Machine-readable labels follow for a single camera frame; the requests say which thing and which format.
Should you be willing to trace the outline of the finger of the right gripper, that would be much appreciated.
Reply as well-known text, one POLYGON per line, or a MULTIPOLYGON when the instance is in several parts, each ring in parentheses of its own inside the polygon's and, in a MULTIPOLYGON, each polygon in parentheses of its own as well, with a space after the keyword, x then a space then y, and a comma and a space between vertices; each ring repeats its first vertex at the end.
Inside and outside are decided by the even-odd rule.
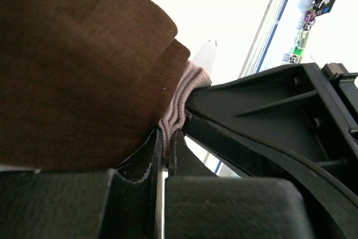
POLYGON ((345 160, 357 165, 357 120, 314 63, 281 65, 196 90, 186 108, 313 162, 345 160))
POLYGON ((318 236, 357 238, 357 182, 343 160, 312 162, 195 116, 186 121, 184 132, 240 175, 292 182, 306 202, 318 236))

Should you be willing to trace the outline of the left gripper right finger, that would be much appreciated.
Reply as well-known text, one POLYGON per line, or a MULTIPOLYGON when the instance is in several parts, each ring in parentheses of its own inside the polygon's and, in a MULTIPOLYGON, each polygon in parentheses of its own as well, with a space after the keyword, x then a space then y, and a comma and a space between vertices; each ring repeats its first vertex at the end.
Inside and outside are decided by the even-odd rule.
POLYGON ((215 176, 171 140, 165 182, 165 238, 313 238, 303 197, 286 180, 215 176))

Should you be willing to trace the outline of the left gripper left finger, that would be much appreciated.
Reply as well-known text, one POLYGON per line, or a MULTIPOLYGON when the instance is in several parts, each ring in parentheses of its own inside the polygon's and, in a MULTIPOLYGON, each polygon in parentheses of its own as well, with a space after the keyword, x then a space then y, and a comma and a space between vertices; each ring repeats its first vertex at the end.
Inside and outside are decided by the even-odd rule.
POLYGON ((117 169, 1 172, 2 238, 157 238, 162 133, 117 169))

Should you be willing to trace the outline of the dark brown striped sock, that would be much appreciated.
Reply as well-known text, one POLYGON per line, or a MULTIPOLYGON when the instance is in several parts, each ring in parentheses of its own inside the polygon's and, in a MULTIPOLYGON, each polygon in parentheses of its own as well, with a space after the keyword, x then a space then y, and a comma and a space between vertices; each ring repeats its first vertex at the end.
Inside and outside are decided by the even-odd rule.
POLYGON ((151 0, 1 0, 1 164, 114 168, 211 84, 151 0))

